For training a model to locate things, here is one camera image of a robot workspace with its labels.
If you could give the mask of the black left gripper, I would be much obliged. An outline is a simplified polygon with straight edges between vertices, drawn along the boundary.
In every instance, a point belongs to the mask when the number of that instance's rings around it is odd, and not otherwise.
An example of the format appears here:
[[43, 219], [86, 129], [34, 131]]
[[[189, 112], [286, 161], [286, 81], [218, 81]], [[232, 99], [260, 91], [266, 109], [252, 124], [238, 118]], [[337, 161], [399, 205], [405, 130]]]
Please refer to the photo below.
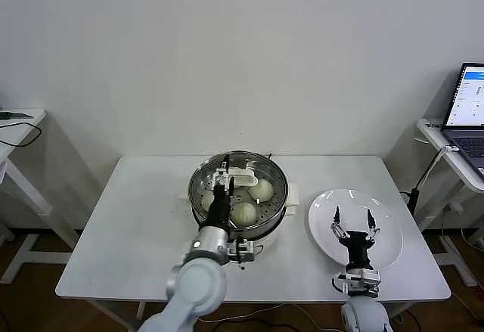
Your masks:
[[231, 211], [231, 198], [235, 189], [235, 178], [229, 175], [229, 155], [225, 155], [212, 175], [214, 200], [209, 206], [208, 215], [203, 226], [216, 228], [229, 228]]

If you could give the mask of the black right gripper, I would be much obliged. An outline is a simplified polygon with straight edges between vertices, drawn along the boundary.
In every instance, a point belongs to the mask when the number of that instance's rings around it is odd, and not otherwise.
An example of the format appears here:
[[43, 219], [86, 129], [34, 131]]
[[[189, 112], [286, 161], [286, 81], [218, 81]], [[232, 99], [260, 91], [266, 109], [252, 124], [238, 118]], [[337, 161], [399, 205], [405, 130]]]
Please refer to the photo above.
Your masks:
[[340, 240], [348, 252], [349, 262], [346, 268], [373, 268], [368, 256], [368, 250], [374, 245], [374, 238], [380, 232], [370, 209], [367, 209], [367, 221], [369, 232], [346, 231], [341, 226], [340, 208], [336, 205], [333, 222], [330, 226], [335, 237]]

